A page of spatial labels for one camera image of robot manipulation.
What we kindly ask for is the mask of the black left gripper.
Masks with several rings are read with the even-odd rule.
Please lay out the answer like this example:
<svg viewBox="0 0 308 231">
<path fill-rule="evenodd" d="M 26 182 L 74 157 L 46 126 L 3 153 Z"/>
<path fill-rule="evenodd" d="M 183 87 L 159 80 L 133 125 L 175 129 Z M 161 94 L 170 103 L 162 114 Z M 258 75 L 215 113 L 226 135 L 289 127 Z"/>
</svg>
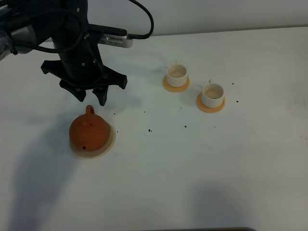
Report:
<svg viewBox="0 0 308 231">
<path fill-rule="evenodd" d="M 104 33 L 87 31 L 79 45 L 71 51 L 59 54 L 60 60 L 44 61 L 41 69 L 61 79 L 60 85 L 80 102 L 86 97 L 86 90 L 92 90 L 99 104 L 104 106 L 108 88 L 111 85 L 126 88 L 127 76 L 103 64 L 98 44 Z"/>
</svg>

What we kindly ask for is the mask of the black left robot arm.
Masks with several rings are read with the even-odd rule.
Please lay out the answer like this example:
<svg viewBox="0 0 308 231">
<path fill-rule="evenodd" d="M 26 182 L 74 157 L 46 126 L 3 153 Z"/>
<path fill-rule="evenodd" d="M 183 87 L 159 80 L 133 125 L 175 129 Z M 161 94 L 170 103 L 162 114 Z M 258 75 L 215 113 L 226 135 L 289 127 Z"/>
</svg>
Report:
<svg viewBox="0 0 308 231">
<path fill-rule="evenodd" d="M 123 29 L 90 24 L 85 0 L 3 0 L 0 3 L 0 56 L 32 50 L 59 55 L 41 70 L 60 79 L 61 88 L 79 101 L 87 90 L 100 105 L 111 85 L 124 89 L 127 77 L 103 64 L 98 45 L 122 46 Z"/>
</svg>

